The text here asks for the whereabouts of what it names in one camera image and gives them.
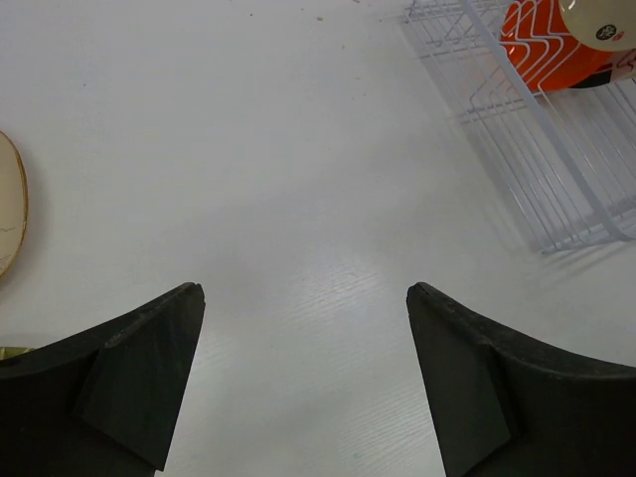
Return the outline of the yellow woven pattern plate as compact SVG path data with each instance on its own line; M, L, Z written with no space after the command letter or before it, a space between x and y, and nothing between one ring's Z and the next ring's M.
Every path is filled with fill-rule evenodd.
M1 347L0 360L9 360L33 351L33 348L24 347Z

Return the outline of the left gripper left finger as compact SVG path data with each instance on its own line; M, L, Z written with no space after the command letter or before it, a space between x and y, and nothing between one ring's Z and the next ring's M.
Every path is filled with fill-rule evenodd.
M204 315L204 290L188 282L1 361L2 475L164 470Z

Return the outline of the green rimmed white plate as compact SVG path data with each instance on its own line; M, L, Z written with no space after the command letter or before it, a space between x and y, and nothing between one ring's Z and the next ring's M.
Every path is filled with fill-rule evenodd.
M613 81L629 80L635 77L634 49L613 53L608 62L593 74L574 84L573 89L585 89L609 84Z

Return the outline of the beige bird pattern plate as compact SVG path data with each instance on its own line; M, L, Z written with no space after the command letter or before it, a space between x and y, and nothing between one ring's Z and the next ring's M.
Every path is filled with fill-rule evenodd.
M19 150L1 133L1 276L18 256L29 217L27 175Z

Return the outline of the small cream plate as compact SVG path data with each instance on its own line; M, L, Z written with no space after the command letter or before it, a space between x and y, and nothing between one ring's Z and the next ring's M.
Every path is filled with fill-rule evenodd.
M635 48L635 0L564 0L558 2L567 30L594 50Z

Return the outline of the orange plate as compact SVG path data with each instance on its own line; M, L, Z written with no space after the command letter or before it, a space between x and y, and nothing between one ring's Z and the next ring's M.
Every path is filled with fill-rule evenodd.
M611 57L578 41L567 29L559 3L552 0L512 2L500 42L532 92L574 86L607 66Z

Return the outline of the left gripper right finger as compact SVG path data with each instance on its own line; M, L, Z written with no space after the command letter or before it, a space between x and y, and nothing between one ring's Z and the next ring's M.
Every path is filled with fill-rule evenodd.
M406 308L449 476L631 476L635 371L480 315L426 283Z

